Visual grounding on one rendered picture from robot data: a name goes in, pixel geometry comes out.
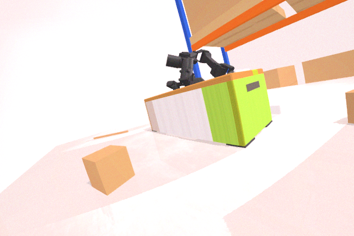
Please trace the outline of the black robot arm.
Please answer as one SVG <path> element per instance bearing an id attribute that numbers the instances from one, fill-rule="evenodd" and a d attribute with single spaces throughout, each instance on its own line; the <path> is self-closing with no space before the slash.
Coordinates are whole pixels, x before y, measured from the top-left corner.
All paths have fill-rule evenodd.
<path id="1" fill-rule="evenodd" d="M 198 53 L 202 53 L 200 57 L 200 61 L 197 60 L 197 55 Z M 176 69 L 182 69 L 184 67 L 189 67 L 191 69 L 194 69 L 194 64 L 197 62 L 200 63 L 206 63 L 210 66 L 211 71 L 210 74 L 216 78 L 222 75 L 231 74 L 234 73 L 234 67 L 231 65 L 228 65 L 226 63 L 218 63 L 216 62 L 212 57 L 211 53 L 208 50 L 200 49 L 198 51 L 182 51 L 179 53 L 179 56 L 175 55 L 170 55 L 168 54 L 167 59 L 166 59 L 166 65 L 167 67 L 172 67 Z"/>

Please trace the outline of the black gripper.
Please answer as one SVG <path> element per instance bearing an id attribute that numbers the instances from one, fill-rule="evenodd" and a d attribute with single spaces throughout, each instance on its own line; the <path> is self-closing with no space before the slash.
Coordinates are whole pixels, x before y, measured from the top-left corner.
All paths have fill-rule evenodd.
<path id="1" fill-rule="evenodd" d="M 189 67 L 184 67 L 181 70 L 179 70 L 179 72 L 181 73 L 180 78 L 178 79 L 180 82 L 176 82 L 174 80 L 168 81 L 166 83 L 167 87 L 176 90 L 179 89 L 180 86 L 189 86 L 204 81 L 202 77 L 196 77 L 194 78 L 194 80 L 192 80 L 192 76 L 194 75 L 194 73 L 193 73 L 193 69 Z"/>

